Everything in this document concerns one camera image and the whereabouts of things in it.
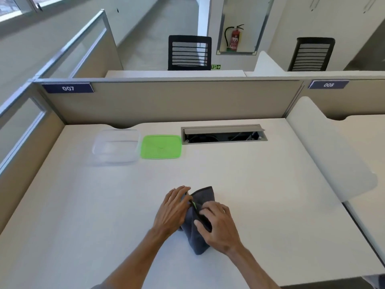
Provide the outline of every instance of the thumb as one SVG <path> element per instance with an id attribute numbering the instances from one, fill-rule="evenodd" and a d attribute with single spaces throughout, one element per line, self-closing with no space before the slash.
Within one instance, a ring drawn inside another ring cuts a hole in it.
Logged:
<path id="1" fill-rule="evenodd" d="M 202 235 L 202 237 L 205 239 L 205 241 L 207 243 L 207 240 L 210 237 L 210 232 L 208 232 L 206 230 L 206 228 L 203 226 L 202 223 L 200 223 L 200 221 L 194 220 L 194 224 L 195 224 L 196 228 L 198 229 L 198 232 L 200 233 L 200 235 Z"/>

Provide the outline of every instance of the hand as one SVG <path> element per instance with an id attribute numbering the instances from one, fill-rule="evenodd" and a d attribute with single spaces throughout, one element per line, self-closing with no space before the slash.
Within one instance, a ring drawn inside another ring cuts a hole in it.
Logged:
<path id="1" fill-rule="evenodd" d="M 190 200 L 193 199 L 187 192 L 189 186 L 180 186 L 170 190 L 161 204 L 155 216 L 152 229 L 166 240 L 184 222 L 187 210 L 190 207 Z"/>
<path id="2" fill-rule="evenodd" d="M 194 224 L 208 245 L 226 255 L 243 248 L 229 207 L 210 201 L 204 203 L 202 208 L 200 214 L 206 216 L 210 221 L 213 227 L 211 233 L 205 229 L 200 221 L 195 220 Z"/>

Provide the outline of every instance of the forearm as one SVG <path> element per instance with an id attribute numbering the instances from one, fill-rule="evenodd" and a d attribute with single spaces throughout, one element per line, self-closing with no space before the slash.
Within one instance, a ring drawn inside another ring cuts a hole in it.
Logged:
<path id="1" fill-rule="evenodd" d="M 138 247 L 104 281 L 113 289 L 140 289 L 156 254 L 165 241 L 161 233 L 151 229 Z"/>
<path id="2" fill-rule="evenodd" d="M 280 289 L 245 247 L 234 249 L 228 253 L 228 257 L 238 268 L 250 289 Z"/>

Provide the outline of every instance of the black office chair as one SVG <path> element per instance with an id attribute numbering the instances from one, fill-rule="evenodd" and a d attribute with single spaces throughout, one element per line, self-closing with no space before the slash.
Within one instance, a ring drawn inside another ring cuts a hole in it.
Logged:
<path id="1" fill-rule="evenodd" d="M 334 38 L 299 37 L 288 71 L 326 71 Z"/>
<path id="2" fill-rule="evenodd" d="M 211 38 L 170 35 L 168 70 L 211 70 Z"/>

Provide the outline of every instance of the microfiber cloth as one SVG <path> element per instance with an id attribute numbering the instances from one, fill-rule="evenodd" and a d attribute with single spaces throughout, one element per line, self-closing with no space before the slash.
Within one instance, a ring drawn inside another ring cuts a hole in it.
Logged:
<path id="1" fill-rule="evenodd" d="M 214 190 L 211 186 L 207 188 L 199 189 L 191 194 L 193 202 L 191 207 L 187 210 L 184 223 L 179 228 L 180 231 L 184 231 L 190 246 L 195 254 L 200 255 L 206 251 L 210 246 L 205 242 L 204 238 L 198 232 L 194 224 L 194 220 L 199 220 L 208 232 L 211 232 L 212 226 L 210 221 L 203 215 L 199 214 L 202 210 L 202 205 L 208 201 L 215 201 Z"/>

